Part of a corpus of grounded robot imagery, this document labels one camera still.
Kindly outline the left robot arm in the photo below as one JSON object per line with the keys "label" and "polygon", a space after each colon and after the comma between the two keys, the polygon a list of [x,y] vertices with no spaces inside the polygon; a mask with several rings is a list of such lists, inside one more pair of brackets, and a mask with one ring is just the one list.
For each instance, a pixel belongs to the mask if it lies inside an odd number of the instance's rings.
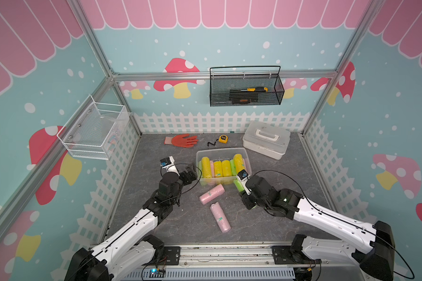
{"label": "left robot arm", "polygon": [[201,171],[193,164],[178,172],[174,164],[166,171],[158,190],[124,227],[92,249],[79,249],[72,257],[65,276],[67,281],[120,281],[133,270],[159,264],[165,258],[164,243],[151,231],[171,214],[179,203],[183,188],[196,186]]}

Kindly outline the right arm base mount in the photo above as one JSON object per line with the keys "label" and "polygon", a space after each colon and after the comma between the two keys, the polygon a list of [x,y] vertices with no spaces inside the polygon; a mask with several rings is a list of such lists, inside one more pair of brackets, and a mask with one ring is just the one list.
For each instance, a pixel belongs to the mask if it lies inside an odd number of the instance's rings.
{"label": "right arm base mount", "polygon": [[307,238],[304,234],[297,234],[291,245],[272,246],[272,255],[276,265],[309,265],[313,267],[322,263],[320,259],[310,259],[304,252],[303,242]]}

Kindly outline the green roll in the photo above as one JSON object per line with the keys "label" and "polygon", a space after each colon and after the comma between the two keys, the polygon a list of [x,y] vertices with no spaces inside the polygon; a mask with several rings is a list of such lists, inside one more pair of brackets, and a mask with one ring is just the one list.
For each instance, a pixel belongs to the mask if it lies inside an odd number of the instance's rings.
{"label": "green roll", "polygon": [[198,162],[197,169],[198,169],[198,172],[197,172],[198,179],[201,179],[202,177],[202,162],[201,161]]}
{"label": "green roll", "polygon": [[233,183],[236,186],[239,193],[244,192],[244,187],[242,186],[242,184],[237,179],[235,179],[233,181]]}
{"label": "green roll", "polygon": [[230,168],[231,168],[232,176],[236,176],[237,175],[236,166],[234,164],[233,159],[230,160]]}

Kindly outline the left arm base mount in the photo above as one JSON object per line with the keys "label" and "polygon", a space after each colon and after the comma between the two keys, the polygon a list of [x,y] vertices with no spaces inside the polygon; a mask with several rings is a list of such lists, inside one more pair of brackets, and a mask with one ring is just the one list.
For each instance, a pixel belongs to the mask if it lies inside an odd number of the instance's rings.
{"label": "left arm base mount", "polygon": [[144,265],[179,265],[181,247],[168,247],[154,235],[147,235],[143,241],[155,250],[152,259]]}

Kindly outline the yellow roll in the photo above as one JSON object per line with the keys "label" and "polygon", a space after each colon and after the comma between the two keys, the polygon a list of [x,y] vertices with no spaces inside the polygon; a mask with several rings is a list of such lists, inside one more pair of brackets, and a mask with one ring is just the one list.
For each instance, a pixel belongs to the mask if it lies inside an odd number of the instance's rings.
{"label": "yellow roll", "polygon": [[242,170],[246,169],[245,168],[245,162],[244,162],[244,159],[242,157],[242,154],[238,153],[238,154],[234,155],[233,166],[234,166],[234,171],[236,172],[236,174],[238,174]]}
{"label": "yellow roll", "polygon": [[214,161],[213,167],[214,167],[215,178],[217,178],[217,179],[222,178],[223,177],[222,162],[221,161]]}
{"label": "yellow roll", "polygon": [[205,179],[213,178],[210,159],[208,157],[203,157],[201,160],[201,164],[202,164],[202,177]]}
{"label": "yellow roll", "polygon": [[230,168],[230,161],[224,160],[222,162],[222,168],[223,168],[223,177],[225,178],[225,182],[230,183],[233,177],[231,168]]}

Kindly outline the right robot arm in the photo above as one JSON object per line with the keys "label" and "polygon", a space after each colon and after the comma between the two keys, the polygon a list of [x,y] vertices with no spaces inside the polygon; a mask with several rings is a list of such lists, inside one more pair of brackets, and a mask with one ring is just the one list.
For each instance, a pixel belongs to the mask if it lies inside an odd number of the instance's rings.
{"label": "right robot arm", "polygon": [[290,246],[293,257],[352,263],[377,280],[394,279],[395,257],[399,253],[389,224],[351,219],[294,190],[277,190],[265,178],[249,176],[245,170],[238,173],[237,181],[243,188],[240,196],[247,209],[259,206],[270,216],[309,224],[336,238],[317,242],[312,237],[296,235]]}

